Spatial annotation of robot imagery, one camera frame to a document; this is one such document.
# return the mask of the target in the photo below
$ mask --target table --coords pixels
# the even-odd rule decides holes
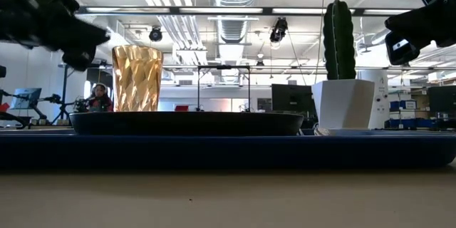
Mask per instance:
[[[439,170],[0,175],[3,228],[453,228]]]

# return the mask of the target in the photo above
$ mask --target green cactus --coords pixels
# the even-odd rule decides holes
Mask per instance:
[[[323,22],[323,44],[328,80],[355,79],[353,23],[347,3],[335,0],[329,4]]]

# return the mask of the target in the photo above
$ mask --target camera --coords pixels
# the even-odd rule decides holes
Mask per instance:
[[[96,47],[110,38],[105,29],[77,19],[79,7],[76,0],[0,0],[0,41],[62,50],[65,63],[84,71]]]
[[[152,31],[149,34],[149,38],[152,42],[159,42],[162,40],[163,35],[162,35],[162,32],[160,31],[159,26],[155,26],[152,28]]]
[[[420,55],[420,49],[435,41],[438,47],[456,43],[456,0],[421,0],[424,7],[391,16],[385,37],[392,65],[404,65]]]

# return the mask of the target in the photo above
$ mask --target black tray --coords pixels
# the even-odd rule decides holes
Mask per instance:
[[[79,135],[296,135],[303,116],[278,113],[116,112],[70,114]]]

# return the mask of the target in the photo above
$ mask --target black monitor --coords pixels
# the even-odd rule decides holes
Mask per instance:
[[[41,88],[21,88],[14,91],[14,97],[11,102],[11,110],[31,110],[33,106],[30,103],[37,101],[40,98]]]
[[[456,85],[435,86],[428,88],[427,91],[430,111],[442,113],[456,111]]]
[[[307,85],[272,85],[272,110],[315,115],[312,87]]]

